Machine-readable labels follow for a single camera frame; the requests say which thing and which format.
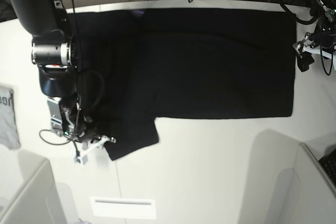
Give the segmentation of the white partition panel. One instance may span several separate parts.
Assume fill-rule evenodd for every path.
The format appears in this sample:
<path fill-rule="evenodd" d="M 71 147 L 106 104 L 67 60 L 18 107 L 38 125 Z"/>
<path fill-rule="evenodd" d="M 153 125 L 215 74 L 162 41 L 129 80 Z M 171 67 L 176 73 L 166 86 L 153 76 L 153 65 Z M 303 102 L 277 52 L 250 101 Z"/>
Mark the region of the white partition panel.
<path fill-rule="evenodd" d="M 335 223 L 335 187 L 306 144 L 280 173 L 269 213 L 271 223 Z"/>
<path fill-rule="evenodd" d="M 1 223 L 81 223 L 70 188 L 49 159 L 20 150 L 1 156 Z"/>

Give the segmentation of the white left partition panel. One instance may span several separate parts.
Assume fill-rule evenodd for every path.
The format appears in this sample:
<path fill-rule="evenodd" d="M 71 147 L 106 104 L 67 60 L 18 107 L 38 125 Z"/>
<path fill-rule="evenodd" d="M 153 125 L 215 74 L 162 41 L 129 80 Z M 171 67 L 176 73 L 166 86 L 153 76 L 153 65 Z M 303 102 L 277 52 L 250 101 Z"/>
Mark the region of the white left partition panel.
<path fill-rule="evenodd" d="M 81 223 L 70 188 L 49 159 L 20 150 L 1 156 L 1 223 Z"/>

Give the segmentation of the white paper label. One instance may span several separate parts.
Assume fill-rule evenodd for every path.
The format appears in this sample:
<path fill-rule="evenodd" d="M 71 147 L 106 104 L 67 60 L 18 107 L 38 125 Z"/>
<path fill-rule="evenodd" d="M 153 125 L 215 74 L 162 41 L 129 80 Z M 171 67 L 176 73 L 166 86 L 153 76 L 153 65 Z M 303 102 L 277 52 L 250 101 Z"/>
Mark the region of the white paper label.
<path fill-rule="evenodd" d="M 93 214 L 98 217 L 123 219 L 155 219 L 156 205 L 152 199 L 90 197 Z"/>

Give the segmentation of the white right partition panel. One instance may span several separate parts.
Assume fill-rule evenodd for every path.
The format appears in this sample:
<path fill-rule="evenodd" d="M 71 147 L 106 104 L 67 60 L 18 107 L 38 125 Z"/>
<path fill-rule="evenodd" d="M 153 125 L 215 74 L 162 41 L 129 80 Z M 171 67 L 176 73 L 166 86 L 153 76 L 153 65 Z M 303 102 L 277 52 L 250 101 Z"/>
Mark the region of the white right partition panel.
<path fill-rule="evenodd" d="M 306 144 L 280 173 L 269 213 L 271 223 L 335 223 L 335 187 Z"/>

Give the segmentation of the black T-shirt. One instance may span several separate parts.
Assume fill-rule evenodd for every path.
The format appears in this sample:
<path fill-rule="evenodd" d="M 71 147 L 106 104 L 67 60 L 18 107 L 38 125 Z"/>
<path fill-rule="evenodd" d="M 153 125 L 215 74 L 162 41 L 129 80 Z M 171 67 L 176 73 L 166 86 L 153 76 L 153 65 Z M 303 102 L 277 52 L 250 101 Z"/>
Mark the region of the black T-shirt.
<path fill-rule="evenodd" d="M 111 160 L 158 143 L 156 118 L 253 119 L 293 111 L 296 23 L 284 12 L 166 8 L 70 14 L 82 107 Z"/>

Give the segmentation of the grey folded T-shirt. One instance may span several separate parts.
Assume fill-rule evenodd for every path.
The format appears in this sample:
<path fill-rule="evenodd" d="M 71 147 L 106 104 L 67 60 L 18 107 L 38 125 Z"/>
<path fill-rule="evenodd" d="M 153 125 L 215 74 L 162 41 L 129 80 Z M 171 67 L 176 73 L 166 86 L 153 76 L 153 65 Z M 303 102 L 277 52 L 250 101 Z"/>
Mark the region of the grey folded T-shirt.
<path fill-rule="evenodd" d="M 14 91 L 1 86 L 1 144 L 9 150 L 18 150 L 21 147 L 17 132 Z"/>

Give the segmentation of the black keyboard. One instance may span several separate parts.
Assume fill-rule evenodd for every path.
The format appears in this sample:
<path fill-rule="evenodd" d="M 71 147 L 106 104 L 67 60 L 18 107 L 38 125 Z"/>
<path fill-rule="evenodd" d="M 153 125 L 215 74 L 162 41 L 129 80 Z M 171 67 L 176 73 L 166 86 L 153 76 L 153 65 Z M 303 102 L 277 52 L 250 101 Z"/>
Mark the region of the black keyboard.
<path fill-rule="evenodd" d="M 335 185 L 336 180 L 336 159 L 335 159 L 335 152 L 336 150 L 333 150 L 330 154 L 325 155 L 319 160 L 320 165 L 326 172 L 326 174 L 329 176 L 330 180 Z"/>

